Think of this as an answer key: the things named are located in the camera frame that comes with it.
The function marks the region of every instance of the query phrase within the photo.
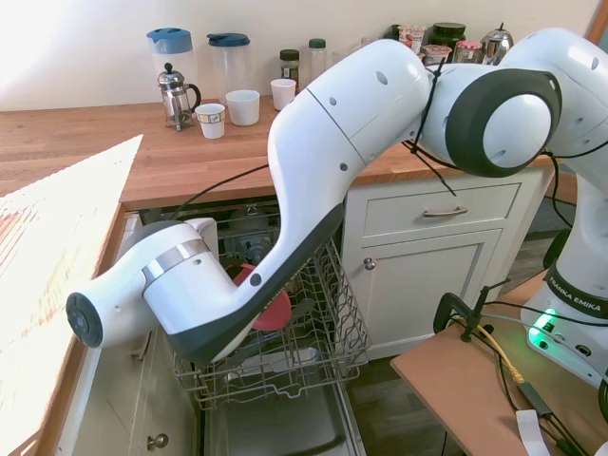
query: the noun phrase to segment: wooden table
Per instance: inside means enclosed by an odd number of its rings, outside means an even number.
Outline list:
[[[524,304],[540,288],[542,276],[525,282],[502,300]],[[488,306],[485,312],[519,316],[517,309],[505,306]],[[511,362],[587,451],[594,454],[608,441],[608,425],[599,412],[595,388],[530,349],[523,326],[497,319],[484,323],[494,326],[492,335]],[[496,355],[476,339],[462,342],[462,330],[452,325],[391,364],[467,454],[527,455],[504,395]],[[518,408],[526,409],[510,378],[507,381]],[[545,442],[552,454],[562,454],[550,439],[545,437]]]
[[[201,189],[267,162],[272,98],[262,97],[259,123],[234,126],[206,140],[198,125],[177,132],[164,126],[162,104],[127,104],[74,109],[0,112],[0,197],[109,147],[143,134],[142,145],[121,198],[125,210],[183,203]],[[532,166],[548,166],[539,157]],[[462,174],[442,168],[444,176]],[[434,178],[398,144],[368,166],[355,185]],[[201,201],[272,195],[265,169],[222,185]]]

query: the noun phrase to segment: blue lid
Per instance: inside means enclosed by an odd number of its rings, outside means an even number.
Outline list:
[[[242,33],[209,33],[210,46],[217,46],[219,48],[233,48],[235,46],[247,46],[251,41],[249,37]]]
[[[183,28],[157,28],[145,36],[155,54],[181,54],[192,50],[192,36]]]

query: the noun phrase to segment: red bowl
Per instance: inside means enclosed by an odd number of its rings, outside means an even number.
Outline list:
[[[256,268],[255,266],[243,263],[240,265],[242,270],[233,279],[236,285],[245,281],[247,276]],[[270,306],[257,318],[254,329],[260,331],[276,331],[289,323],[292,317],[292,303],[284,290],[276,297]]]

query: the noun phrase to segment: green light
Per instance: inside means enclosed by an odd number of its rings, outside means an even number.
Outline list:
[[[539,317],[538,320],[534,323],[534,328],[530,329],[529,337],[532,343],[539,342],[542,336],[542,333],[537,328],[544,328],[547,323],[550,323],[553,319],[553,315],[557,314],[553,309],[547,309],[544,313]]]

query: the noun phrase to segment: white mug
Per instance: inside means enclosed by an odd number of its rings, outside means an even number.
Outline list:
[[[259,93],[255,90],[228,92],[226,102],[234,125],[247,126],[259,121]]]

